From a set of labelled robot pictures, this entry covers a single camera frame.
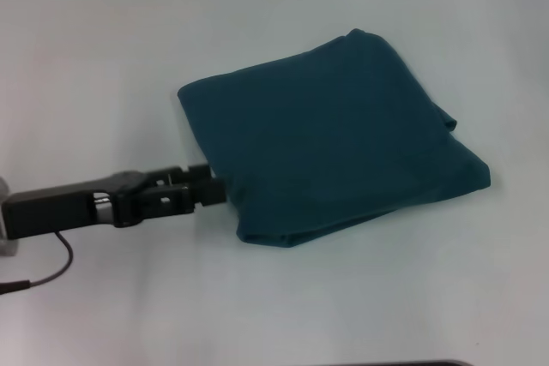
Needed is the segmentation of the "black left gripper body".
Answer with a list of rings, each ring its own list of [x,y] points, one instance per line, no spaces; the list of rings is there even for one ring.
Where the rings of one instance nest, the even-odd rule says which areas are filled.
[[[119,217],[124,202],[146,182],[145,173],[125,171],[93,181],[12,194],[1,206],[6,237],[17,240],[91,225],[119,227],[124,222]]]

